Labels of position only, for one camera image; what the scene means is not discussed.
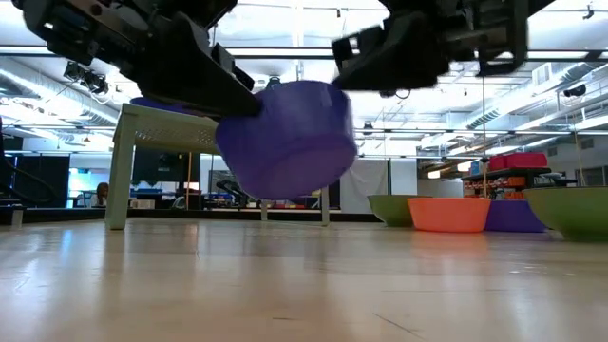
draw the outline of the red box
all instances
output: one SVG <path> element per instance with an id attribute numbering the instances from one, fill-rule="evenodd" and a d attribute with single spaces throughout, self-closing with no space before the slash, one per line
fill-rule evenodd
<path id="1" fill-rule="evenodd" d="M 505 155 L 504 168 L 542 168 L 547 167 L 548 161 L 544 153 L 513 153 Z"/>
<path id="2" fill-rule="evenodd" d="M 497 171 L 506 168 L 506 159 L 505 156 L 495 156 L 490 158 L 490 171 Z"/>

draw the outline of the robotic arm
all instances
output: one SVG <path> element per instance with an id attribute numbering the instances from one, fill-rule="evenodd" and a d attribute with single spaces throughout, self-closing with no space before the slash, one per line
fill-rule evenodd
<path id="1" fill-rule="evenodd" d="M 12 0 L 50 51 L 89 65 L 99 58 L 145 97 L 210 116 L 255 116 L 254 80 L 209 30 L 237 0 Z M 437 84 L 451 61 L 480 63 L 480 76 L 524 61 L 529 15 L 553 0 L 380 0 L 390 16 L 332 44 L 345 90 L 394 92 Z M 513 60 L 494 63 L 504 52 Z"/>

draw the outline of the wooden floor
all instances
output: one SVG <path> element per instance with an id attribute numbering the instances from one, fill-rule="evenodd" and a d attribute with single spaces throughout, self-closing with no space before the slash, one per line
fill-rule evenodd
<path id="1" fill-rule="evenodd" d="M 608 246 L 381 225 L 0 233 L 0 340 L 599 342 Z"/>

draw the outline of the green bowl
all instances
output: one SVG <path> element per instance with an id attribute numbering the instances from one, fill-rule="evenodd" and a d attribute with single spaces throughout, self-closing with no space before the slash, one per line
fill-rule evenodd
<path id="1" fill-rule="evenodd" d="M 524 190 L 545 226 L 572 241 L 608 241 L 608 187 L 556 187 Z"/>
<path id="2" fill-rule="evenodd" d="M 372 195 L 368 196 L 371 211 L 383 220 L 388 227 L 411 227 L 411 213 L 408 199 L 419 199 L 425 196 L 415 195 Z"/>

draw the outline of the person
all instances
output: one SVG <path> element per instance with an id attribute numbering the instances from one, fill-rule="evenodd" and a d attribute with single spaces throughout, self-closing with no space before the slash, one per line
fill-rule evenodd
<path id="1" fill-rule="evenodd" d="M 110 186 L 106 182 L 101 182 L 97 184 L 97 192 L 95 195 L 91 196 L 90 207 L 91 208 L 99 208 L 107 205 L 107 193 L 110 189 Z"/>

